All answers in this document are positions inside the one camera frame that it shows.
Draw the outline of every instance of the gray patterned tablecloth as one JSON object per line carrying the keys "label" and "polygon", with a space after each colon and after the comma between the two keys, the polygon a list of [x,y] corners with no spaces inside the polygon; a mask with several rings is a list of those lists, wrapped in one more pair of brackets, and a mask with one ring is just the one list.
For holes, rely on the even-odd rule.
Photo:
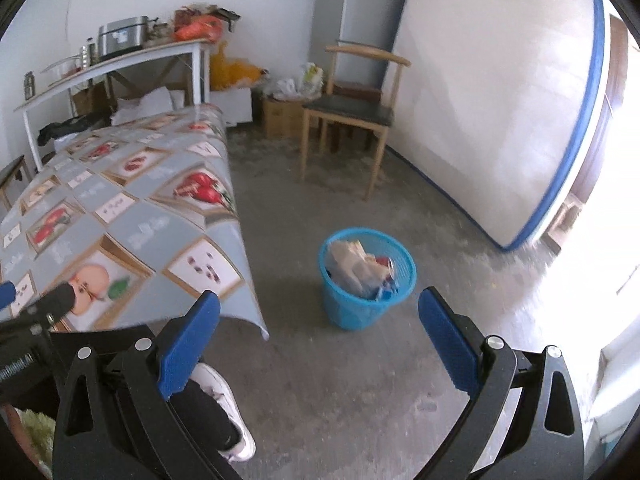
{"label": "gray patterned tablecloth", "polygon": [[210,105],[83,134],[36,176],[0,224],[0,319],[68,281],[59,330],[183,315],[212,290],[222,315],[266,327],[240,233],[224,123]]}

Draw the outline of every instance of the white shoe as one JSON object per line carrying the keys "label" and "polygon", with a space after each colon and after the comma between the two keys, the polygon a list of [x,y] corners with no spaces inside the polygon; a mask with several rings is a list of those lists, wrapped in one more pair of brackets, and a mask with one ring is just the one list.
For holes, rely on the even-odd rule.
{"label": "white shoe", "polygon": [[208,396],[216,399],[240,434],[240,442],[227,451],[220,451],[220,454],[229,462],[249,460],[255,454],[255,440],[242,420],[229,385],[217,371],[204,363],[196,364],[191,372],[191,380],[197,382]]}

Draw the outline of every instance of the refrigerator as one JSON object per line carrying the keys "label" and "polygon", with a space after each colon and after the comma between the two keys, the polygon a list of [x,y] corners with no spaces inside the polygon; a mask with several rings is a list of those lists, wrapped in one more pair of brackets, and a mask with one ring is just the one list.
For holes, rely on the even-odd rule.
{"label": "refrigerator", "polygon": [[[391,51],[405,0],[316,0],[311,28],[309,61],[328,72],[330,44],[367,44]],[[338,82],[382,88],[386,62],[338,55]]]}

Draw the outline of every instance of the silver bolt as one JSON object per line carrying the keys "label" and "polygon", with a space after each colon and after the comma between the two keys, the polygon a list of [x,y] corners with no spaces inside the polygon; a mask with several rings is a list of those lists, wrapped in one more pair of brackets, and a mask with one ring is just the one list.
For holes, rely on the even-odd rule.
{"label": "silver bolt", "polygon": [[83,346],[78,350],[78,359],[87,359],[91,355],[91,349],[88,346]]}
{"label": "silver bolt", "polygon": [[143,337],[142,339],[138,339],[136,341],[136,350],[149,350],[151,348],[151,339],[148,337]]}
{"label": "silver bolt", "polygon": [[504,347],[504,341],[497,335],[491,335],[486,339],[486,343],[494,350],[499,350]]}
{"label": "silver bolt", "polygon": [[555,357],[556,359],[558,359],[559,357],[562,357],[562,351],[557,346],[551,345],[549,348],[546,349],[546,352],[551,357]]}

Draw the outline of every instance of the blue trash can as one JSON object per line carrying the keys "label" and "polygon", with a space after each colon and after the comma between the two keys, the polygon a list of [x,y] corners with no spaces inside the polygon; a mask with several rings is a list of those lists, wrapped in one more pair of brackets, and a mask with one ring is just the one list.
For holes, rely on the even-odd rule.
{"label": "blue trash can", "polygon": [[[358,298],[338,287],[326,272],[325,258],[329,245],[336,240],[359,240],[364,250],[376,256],[388,256],[394,262],[398,292],[386,301]],[[324,281],[324,309],[331,322],[345,330],[361,330],[373,324],[391,306],[409,297],[415,287],[417,271],[414,259],[400,242],[373,229],[353,227],[338,231],[322,244],[318,264]]]}

